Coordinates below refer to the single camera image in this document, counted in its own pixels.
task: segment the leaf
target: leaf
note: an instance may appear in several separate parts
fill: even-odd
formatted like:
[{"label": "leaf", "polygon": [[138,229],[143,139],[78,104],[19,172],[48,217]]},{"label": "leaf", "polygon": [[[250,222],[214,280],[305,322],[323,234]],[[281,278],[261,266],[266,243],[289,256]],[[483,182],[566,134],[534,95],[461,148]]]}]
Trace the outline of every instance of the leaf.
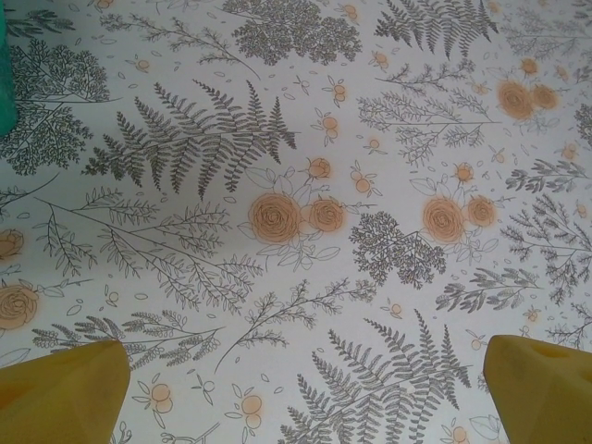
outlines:
[{"label": "leaf", "polygon": [[469,419],[471,426],[480,436],[485,439],[494,440],[498,438],[499,432],[491,428],[487,416],[476,416]]},{"label": "leaf", "polygon": [[328,260],[336,257],[339,254],[339,251],[340,251],[340,248],[338,248],[338,247],[324,248],[323,250],[321,250],[320,252],[318,252],[316,254],[315,259],[317,259],[319,261],[328,261]]},{"label": "leaf", "polygon": [[265,189],[272,189],[274,188],[274,182],[269,180],[267,173],[264,169],[261,168],[247,168],[244,170],[247,178],[257,185],[258,187],[265,188]]},{"label": "leaf", "polygon": [[236,384],[232,384],[232,390],[234,390],[234,394],[237,398],[242,398],[242,390]]},{"label": "leaf", "polygon": [[247,238],[252,239],[255,241],[257,237],[253,232],[253,225],[250,222],[243,222],[242,224],[238,225],[237,228],[240,230],[242,234],[244,234]]},{"label": "leaf", "polygon": [[428,179],[411,179],[409,181],[411,182],[412,186],[423,195],[436,195],[436,186],[433,180],[431,180],[431,182]]},{"label": "leaf", "polygon": [[3,354],[0,356],[0,368],[8,367],[9,365],[14,365],[18,363],[22,363],[27,356],[31,349],[16,349],[13,351],[9,351],[8,353]]}]

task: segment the yellow object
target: yellow object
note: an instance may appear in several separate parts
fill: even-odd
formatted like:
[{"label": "yellow object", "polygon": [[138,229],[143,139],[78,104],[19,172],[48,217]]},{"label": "yellow object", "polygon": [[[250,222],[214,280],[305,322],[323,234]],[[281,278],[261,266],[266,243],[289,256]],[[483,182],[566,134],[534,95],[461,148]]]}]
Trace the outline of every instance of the yellow object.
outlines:
[{"label": "yellow object", "polygon": [[3,444],[108,444],[130,382],[113,340],[0,370]]},{"label": "yellow object", "polygon": [[592,443],[592,354],[494,336],[484,375],[511,444]]}]

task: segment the botanical illustration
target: botanical illustration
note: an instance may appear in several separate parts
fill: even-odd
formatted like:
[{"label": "botanical illustration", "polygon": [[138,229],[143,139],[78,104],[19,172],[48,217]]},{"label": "botanical illustration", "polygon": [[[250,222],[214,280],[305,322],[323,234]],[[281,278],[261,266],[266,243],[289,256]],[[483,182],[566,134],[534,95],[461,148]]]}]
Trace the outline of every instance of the botanical illustration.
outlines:
[{"label": "botanical illustration", "polygon": [[62,31],[74,31],[74,23],[67,18],[60,18],[55,12],[47,9],[35,9],[29,11],[21,18],[17,18],[16,9],[5,9],[6,32],[14,37],[33,38],[44,32],[61,33]]},{"label": "botanical illustration", "polygon": [[347,278],[339,282],[331,282],[325,287],[325,294],[317,294],[313,298],[308,296],[308,286],[309,282],[305,280],[290,289],[291,297],[286,302],[280,301],[275,293],[269,293],[260,298],[255,303],[257,313],[251,310],[247,316],[247,321],[251,324],[249,330],[224,353],[216,369],[236,346],[249,349],[256,344],[267,343],[274,347],[277,345],[286,347],[289,344],[281,332],[271,328],[263,331],[261,329],[263,325],[300,321],[308,329],[313,329],[317,322],[317,311],[322,310],[327,315],[338,315],[341,313],[339,301],[343,302],[347,298],[351,301],[371,302],[376,296],[376,286],[367,280],[356,281],[353,289]]},{"label": "botanical illustration", "polygon": [[322,17],[310,0],[226,0],[222,10],[247,18],[232,32],[240,51],[275,65],[294,51],[328,65],[344,56],[353,61],[362,44],[359,32],[345,18]]},{"label": "botanical illustration", "polygon": [[4,0],[0,370],[119,341],[109,444],[509,444],[492,338],[592,351],[591,2]]},{"label": "botanical illustration", "polygon": [[532,203],[532,213],[522,210],[510,219],[512,224],[501,234],[512,242],[510,251],[521,261],[533,253],[545,259],[553,302],[563,304],[575,288],[588,282],[592,241],[584,228],[572,221],[563,203],[543,194]]},{"label": "botanical illustration", "polygon": [[198,108],[197,102],[168,92],[156,83],[154,93],[162,111],[135,98],[146,129],[136,128],[123,113],[117,112],[123,142],[105,134],[107,149],[94,148],[94,158],[86,166],[85,174],[111,173],[117,180],[129,176],[141,186],[150,166],[156,188],[161,188],[166,172],[172,188],[179,192],[199,159],[197,191],[203,199],[208,185],[222,168],[227,190],[235,191],[245,168],[260,157],[267,154],[280,163],[282,143],[296,149],[295,133],[288,130],[277,98],[266,113],[250,82],[246,107],[233,105],[234,98],[200,81],[195,84],[211,100],[214,110]]},{"label": "botanical illustration", "polygon": [[288,408],[294,426],[281,427],[284,439],[279,442],[289,444],[323,437],[325,442],[369,443],[385,432],[388,441],[424,442],[424,430],[432,412],[443,401],[458,409],[455,384],[471,387],[471,383],[466,367],[454,353],[448,328],[445,327],[438,347],[424,318],[419,312],[416,314],[418,342],[365,319],[384,340],[386,356],[372,353],[372,347],[348,341],[329,330],[331,345],[343,364],[333,364],[313,351],[314,365],[325,380],[328,393],[311,385],[304,375],[298,375],[306,410]]},{"label": "botanical illustration", "polygon": [[[263,275],[263,268],[248,255],[216,259],[217,250],[224,245],[219,234],[229,230],[228,213],[218,206],[198,204],[154,224],[157,207],[147,201],[123,199],[117,189],[94,189],[86,195],[86,204],[78,208],[39,201],[50,215],[35,227],[40,230],[38,241],[55,258],[55,268],[63,276],[80,276],[84,268],[91,270],[106,257],[124,278],[153,273],[165,295],[174,296],[182,308],[199,310],[204,300],[207,305],[239,314],[240,303],[253,289],[252,279]],[[81,217],[99,228],[100,249],[78,241],[76,233],[63,225],[62,216]]]},{"label": "botanical illustration", "polygon": [[426,46],[435,53],[443,46],[446,57],[458,45],[464,57],[469,56],[471,43],[480,37],[489,40],[490,32],[498,32],[496,23],[489,17],[483,0],[474,2],[460,0],[437,0],[433,3],[422,0],[387,0],[388,12],[381,12],[375,34],[403,40],[409,46],[416,44],[420,50]]},{"label": "botanical illustration", "polygon": [[447,147],[480,146],[484,125],[495,125],[483,100],[453,88],[444,99],[435,95],[413,98],[405,93],[383,92],[358,99],[360,120],[369,128],[395,132],[401,156],[417,167],[429,162],[440,140]]},{"label": "botanical illustration", "polygon": [[12,46],[10,61],[19,120],[0,138],[0,158],[21,175],[78,163],[93,135],[73,113],[77,106],[109,100],[105,69],[88,51],[50,48],[35,38],[26,49]]}]

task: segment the gray fern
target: gray fern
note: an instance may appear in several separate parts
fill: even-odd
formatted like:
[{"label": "gray fern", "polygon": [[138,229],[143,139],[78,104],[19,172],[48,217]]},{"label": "gray fern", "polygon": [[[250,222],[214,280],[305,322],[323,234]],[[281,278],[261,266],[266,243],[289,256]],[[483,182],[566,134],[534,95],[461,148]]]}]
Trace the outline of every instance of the gray fern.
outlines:
[{"label": "gray fern", "polygon": [[[329,330],[329,339],[342,366],[314,351],[313,362],[328,391],[315,388],[303,375],[298,385],[306,404],[303,413],[290,406],[293,425],[282,425],[280,444],[325,442],[424,442],[423,430],[442,401],[459,408],[455,384],[471,387],[466,366],[460,365],[445,327],[440,348],[416,311],[418,344],[405,334],[365,319],[383,338],[385,353],[355,344]],[[406,388],[414,388],[410,393]]]},{"label": "gray fern", "polygon": [[[154,359],[167,360],[166,365],[179,365],[190,359],[198,361],[213,352],[220,341],[220,328],[192,332],[185,329],[187,316],[163,310],[162,315],[138,312],[118,326],[108,317],[87,316],[87,321],[74,323],[74,328],[52,324],[55,330],[34,328],[33,344],[52,352],[72,349],[98,340],[118,340],[126,350],[131,370],[143,367]],[[132,336],[144,339],[130,340]]]},{"label": "gray fern", "polygon": [[448,59],[456,44],[467,57],[475,40],[485,37],[490,41],[489,32],[498,32],[483,0],[479,0],[477,7],[472,0],[401,0],[401,6],[387,0],[387,5],[389,12],[382,12],[375,35],[403,40],[409,46],[415,40],[422,51],[427,45],[432,54],[442,39]]},{"label": "gray fern", "polygon": [[146,129],[136,127],[118,112],[117,124],[123,142],[105,135],[107,149],[94,148],[95,157],[89,160],[84,173],[111,172],[117,180],[127,175],[141,186],[145,169],[149,167],[159,190],[168,171],[173,189],[179,192],[200,159],[198,193],[203,199],[205,190],[222,168],[228,191],[235,191],[245,168],[263,155],[269,154],[279,163],[280,142],[296,149],[295,133],[288,131],[277,98],[268,115],[248,81],[250,100],[246,109],[234,105],[232,97],[199,81],[196,84],[209,96],[214,110],[195,109],[196,102],[173,95],[156,83],[154,91],[166,111],[158,111],[136,97],[135,105]]}]

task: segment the orange flower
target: orange flower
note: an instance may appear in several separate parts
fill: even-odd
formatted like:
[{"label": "orange flower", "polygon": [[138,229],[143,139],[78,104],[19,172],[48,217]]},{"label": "orange flower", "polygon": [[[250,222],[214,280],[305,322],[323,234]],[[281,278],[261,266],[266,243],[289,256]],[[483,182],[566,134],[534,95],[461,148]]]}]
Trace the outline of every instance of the orange flower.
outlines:
[{"label": "orange flower", "polygon": [[520,69],[527,76],[534,76],[538,73],[538,63],[534,58],[523,58]]},{"label": "orange flower", "polygon": [[287,243],[298,234],[300,208],[288,196],[267,193],[253,202],[249,220],[259,239],[271,243]]},{"label": "orange flower", "polygon": [[498,85],[498,100],[501,109],[510,117],[527,120],[535,112],[531,94],[517,81],[506,80]]},{"label": "orange flower", "polygon": [[37,313],[39,296],[22,285],[0,289],[0,328],[12,330],[29,323]]},{"label": "orange flower", "polygon": [[19,254],[22,244],[23,237],[20,231],[5,229],[0,232],[0,261]]},{"label": "orange flower", "polygon": [[462,162],[460,165],[456,166],[454,177],[460,182],[468,182],[473,178],[473,167],[466,162]]},{"label": "orange flower", "polygon": [[451,199],[437,197],[424,208],[424,227],[437,241],[455,243],[464,233],[463,212]]},{"label": "orange flower", "polygon": [[169,413],[173,410],[173,400],[170,399],[170,388],[167,384],[157,384],[152,387],[150,397],[153,409],[159,413]]},{"label": "orange flower", "polygon": [[311,178],[328,178],[330,173],[331,165],[326,159],[321,157],[310,162],[310,166],[308,166],[308,174]]},{"label": "orange flower", "polygon": [[469,222],[478,227],[489,227],[496,217],[496,207],[493,202],[484,196],[471,199],[467,205]]},{"label": "orange flower", "polygon": [[549,86],[537,85],[532,91],[533,102],[544,109],[553,109],[559,104],[559,96]]},{"label": "orange flower", "polygon": [[316,229],[330,232],[343,224],[343,208],[332,199],[319,199],[302,209],[302,216]]}]

